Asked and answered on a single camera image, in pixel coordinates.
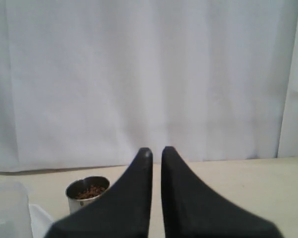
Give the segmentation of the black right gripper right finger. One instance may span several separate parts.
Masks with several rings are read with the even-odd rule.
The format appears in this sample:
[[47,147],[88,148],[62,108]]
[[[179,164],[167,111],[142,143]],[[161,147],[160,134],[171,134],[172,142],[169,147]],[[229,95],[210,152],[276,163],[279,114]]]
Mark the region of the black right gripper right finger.
[[161,202],[167,238],[281,238],[277,226],[224,198],[204,183],[177,150],[161,158]]

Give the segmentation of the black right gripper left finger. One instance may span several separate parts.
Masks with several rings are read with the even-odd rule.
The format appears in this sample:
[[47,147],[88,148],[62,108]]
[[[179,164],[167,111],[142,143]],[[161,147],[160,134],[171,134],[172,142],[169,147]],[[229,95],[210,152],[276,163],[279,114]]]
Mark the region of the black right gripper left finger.
[[141,148],[98,199],[53,223],[47,238],[146,238],[149,235],[153,155]]

